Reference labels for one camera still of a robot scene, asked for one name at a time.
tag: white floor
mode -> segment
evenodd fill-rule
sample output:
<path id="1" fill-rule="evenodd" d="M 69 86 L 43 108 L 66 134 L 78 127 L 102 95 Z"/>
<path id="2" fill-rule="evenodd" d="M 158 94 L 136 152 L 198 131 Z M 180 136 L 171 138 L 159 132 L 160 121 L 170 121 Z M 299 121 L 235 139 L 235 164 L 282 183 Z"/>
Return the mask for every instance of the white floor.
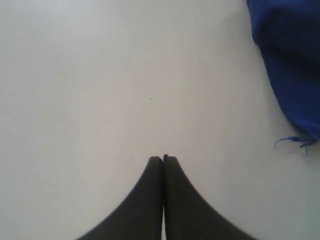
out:
<path id="1" fill-rule="evenodd" d="M 0 239 L 76 239 L 165 153 L 260 240 L 320 237 L 245 1 L 2 1 L 0 29 Z"/>

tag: floor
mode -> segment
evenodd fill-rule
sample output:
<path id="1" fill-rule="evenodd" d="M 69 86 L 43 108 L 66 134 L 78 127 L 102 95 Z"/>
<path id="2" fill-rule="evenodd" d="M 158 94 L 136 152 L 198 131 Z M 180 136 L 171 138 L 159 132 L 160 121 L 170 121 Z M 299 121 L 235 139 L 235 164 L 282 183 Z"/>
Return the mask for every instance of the floor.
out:
<path id="1" fill-rule="evenodd" d="M 2 1 L 0 29 L 0 239 L 76 239 L 163 154 L 258 239 L 319 238 L 246 1 Z"/>

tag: blue cloth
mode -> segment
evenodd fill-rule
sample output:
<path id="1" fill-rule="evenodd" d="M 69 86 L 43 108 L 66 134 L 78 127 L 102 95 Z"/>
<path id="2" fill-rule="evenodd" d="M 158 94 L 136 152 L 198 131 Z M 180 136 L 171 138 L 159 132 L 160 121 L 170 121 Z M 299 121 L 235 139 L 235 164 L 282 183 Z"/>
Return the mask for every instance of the blue cloth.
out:
<path id="1" fill-rule="evenodd" d="M 304 135 L 320 139 L 320 0 L 247 0 L 252 37 L 259 45 L 278 103 Z"/>

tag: blue fabric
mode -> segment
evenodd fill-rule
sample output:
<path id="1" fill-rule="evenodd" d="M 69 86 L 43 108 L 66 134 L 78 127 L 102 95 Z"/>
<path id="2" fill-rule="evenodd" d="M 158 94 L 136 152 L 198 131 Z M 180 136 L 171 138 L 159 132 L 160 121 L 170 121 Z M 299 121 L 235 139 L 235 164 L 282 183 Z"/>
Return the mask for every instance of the blue fabric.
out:
<path id="1" fill-rule="evenodd" d="M 314 144 L 320 139 L 320 0 L 247 0 L 247 5 L 278 103 L 306 136 L 297 138 L 302 147 Z"/>

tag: blue garment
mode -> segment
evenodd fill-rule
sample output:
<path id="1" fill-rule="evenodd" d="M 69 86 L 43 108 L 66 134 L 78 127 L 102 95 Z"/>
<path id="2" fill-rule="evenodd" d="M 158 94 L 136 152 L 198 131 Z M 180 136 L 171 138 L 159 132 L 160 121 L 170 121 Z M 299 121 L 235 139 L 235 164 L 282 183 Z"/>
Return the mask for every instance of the blue garment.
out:
<path id="1" fill-rule="evenodd" d="M 278 103 L 304 138 L 320 139 L 320 0 L 247 0 L 252 37 L 259 45 Z"/>

